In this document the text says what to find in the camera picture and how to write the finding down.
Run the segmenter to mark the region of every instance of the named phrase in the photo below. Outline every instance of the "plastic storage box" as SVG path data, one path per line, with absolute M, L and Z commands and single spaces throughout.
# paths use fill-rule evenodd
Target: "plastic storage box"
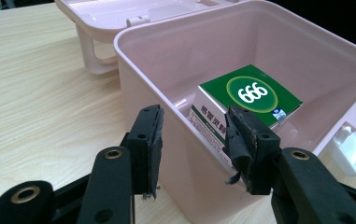
M 140 108 L 164 108 L 160 178 L 195 223 L 221 221 L 258 199 L 224 184 L 235 171 L 186 119 L 200 83 L 252 63 L 303 100 L 277 130 L 282 148 L 318 155 L 341 127 L 356 129 L 356 46 L 270 2 L 126 29 L 114 47 L 127 129 Z

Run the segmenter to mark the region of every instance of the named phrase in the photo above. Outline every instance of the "box handle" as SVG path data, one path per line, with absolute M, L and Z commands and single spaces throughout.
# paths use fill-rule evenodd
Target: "box handle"
M 93 47 L 93 39 L 78 25 L 76 25 L 76 29 L 78 32 L 79 43 L 81 45 L 84 65 L 91 73 L 102 75 L 119 68 L 117 64 L 117 56 L 112 56 L 106 59 L 98 58 Z
M 333 137 L 332 156 L 347 175 L 356 175 L 356 104 L 346 114 L 345 120 Z

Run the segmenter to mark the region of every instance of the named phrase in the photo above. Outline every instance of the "box latch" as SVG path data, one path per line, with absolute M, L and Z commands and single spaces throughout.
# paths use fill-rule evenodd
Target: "box latch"
M 141 25 L 141 24 L 149 23 L 149 22 L 150 22 L 150 17 L 148 15 L 133 17 L 133 18 L 127 19 L 127 27 L 137 26 L 137 25 Z

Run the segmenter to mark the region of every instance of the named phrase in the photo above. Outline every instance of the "medicine box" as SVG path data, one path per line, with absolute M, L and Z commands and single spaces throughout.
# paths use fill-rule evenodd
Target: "medicine box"
M 250 64 L 199 85 L 189 121 L 231 165 L 230 158 L 223 152 L 224 114 L 229 105 L 239 105 L 254 112 L 275 129 L 301 104 L 286 88 Z

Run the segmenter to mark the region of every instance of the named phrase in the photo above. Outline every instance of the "table surface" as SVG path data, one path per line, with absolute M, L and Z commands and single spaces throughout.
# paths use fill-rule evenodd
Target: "table surface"
M 95 43 L 100 57 L 111 45 Z M 125 134 L 118 71 L 91 75 L 75 24 L 55 4 L 0 11 L 0 195 L 28 180 L 54 189 L 88 174 L 97 152 Z M 335 177 L 349 177 L 320 155 Z M 270 197 L 224 223 L 276 223 Z M 136 198 L 137 223 L 190 223 L 161 188 L 157 200 Z

